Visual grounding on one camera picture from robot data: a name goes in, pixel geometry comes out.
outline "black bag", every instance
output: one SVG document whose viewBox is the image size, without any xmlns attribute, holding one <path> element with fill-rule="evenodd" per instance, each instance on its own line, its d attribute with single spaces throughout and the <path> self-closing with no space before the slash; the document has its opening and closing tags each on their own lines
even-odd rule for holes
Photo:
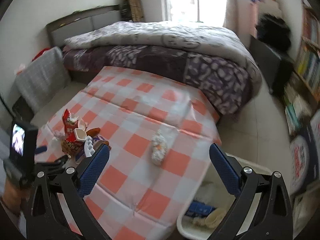
<svg viewBox="0 0 320 240">
<path fill-rule="evenodd" d="M 121 7 L 121 20 L 124 22 L 132 21 L 131 8 L 128 0 L 124 0 Z"/>
<path fill-rule="evenodd" d="M 259 41 L 269 44 L 282 52 L 287 52 L 290 48 L 290 28 L 283 19 L 264 14 L 260 18 L 256 29 Z"/>
</svg>

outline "window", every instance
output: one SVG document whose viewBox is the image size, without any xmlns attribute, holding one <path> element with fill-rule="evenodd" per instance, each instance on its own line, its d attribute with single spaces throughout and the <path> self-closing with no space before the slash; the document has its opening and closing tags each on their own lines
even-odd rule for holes
<svg viewBox="0 0 320 240">
<path fill-rule="evenodd" d="M 222 26 L 227 0 L 166 0 L 169 21 L 204 22 Z"/>
</svg>

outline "camera screen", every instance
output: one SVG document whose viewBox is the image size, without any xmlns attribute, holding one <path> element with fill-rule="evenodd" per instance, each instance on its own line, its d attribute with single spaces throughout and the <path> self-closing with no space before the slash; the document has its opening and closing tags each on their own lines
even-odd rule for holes
<svg viewBox="0 0 320 240">
<path fill-rule="evenodd" d="M 12 131 L 12 148 L 15 149 L 17 153 L 23 156 L 23 143 L 24 143 L 24 130 L 18 126 L 13 126 Z"/>
</svg>

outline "bed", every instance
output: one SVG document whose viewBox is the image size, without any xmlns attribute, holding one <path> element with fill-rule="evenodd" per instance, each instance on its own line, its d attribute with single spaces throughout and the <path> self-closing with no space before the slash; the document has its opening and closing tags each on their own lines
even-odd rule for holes
<svg viewBox="0 0 320 240">
<path fill-rule="evenodd" d="M 77 12 L 47 25 L 74 80 L 88 83 L 105 65 L 148 71 L 199 88 L 220 115 L 236 113 L 257 95 L 260 71 L 232 31 L 121 22 L 117 8 Z"/>
</svg>

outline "purple patterned blanket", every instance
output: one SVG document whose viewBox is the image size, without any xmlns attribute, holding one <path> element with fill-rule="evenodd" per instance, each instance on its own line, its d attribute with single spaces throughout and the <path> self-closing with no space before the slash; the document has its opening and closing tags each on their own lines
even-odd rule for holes
<svg viewBox="0 0 320 240">
<path fill-rule="evenodd" d="M 68 70 L 99 72 L 112 65 L 151 72 L 199 88 L 220 114 L 233 114 L 252 97 L 252 79 L 231 60 L 148 45 L 113 45 L 63 53 Z"/>
</svg>

